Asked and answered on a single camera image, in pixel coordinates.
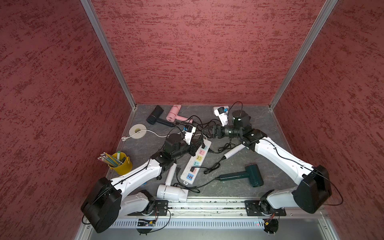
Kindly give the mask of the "white power strip coloured sockets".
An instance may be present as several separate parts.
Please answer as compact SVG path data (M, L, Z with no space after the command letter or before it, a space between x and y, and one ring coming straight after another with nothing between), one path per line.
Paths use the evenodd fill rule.
M180 179L184 185L192 186L194 184L194 181L197 178L197 174L200 170L199 167L204 162L211 144L211 141L204 139L204 143L198 148L195 156L190 158L180 176Z

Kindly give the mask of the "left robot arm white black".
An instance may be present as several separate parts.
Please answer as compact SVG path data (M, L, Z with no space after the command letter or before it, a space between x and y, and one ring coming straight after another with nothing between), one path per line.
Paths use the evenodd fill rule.
M164 145L148 161L114 179L99 179L81 206L84 217L97 233L102 233L124 215L154 211L154 197L146 191L132 192L147 181L168 171L185 154L196 157L210 147L204 137L184 140L178 134L166 137Z

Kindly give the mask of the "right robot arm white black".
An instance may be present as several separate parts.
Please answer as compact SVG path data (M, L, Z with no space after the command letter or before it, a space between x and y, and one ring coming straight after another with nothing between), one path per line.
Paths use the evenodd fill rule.
M265 216L271 216L282 208L299 207L303 211L315 213L332 195L329 172L323 166L314 167L277 145L270 137L250 123L250 116L243 110L234 111L229 117L228 106L213 108L213 113L221 121L212 127L214 138L237 138L241 143L222 157L228 159L248 148L265 157L284 171L297 185L295 188L268 191L259 203L259 209Z

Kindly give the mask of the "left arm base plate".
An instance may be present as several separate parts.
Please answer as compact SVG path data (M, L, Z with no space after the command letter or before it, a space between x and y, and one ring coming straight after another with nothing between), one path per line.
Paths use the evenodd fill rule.
M150 201L143 211L131 213L129 216L166 216L168 214L168 204L169 201L167 200Z

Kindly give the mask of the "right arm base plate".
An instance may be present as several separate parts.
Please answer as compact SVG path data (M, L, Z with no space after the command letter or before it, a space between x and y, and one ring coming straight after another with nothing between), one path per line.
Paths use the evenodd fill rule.
M274 209L267 201L244 201L248 217L285 217L287 215L283 208Z

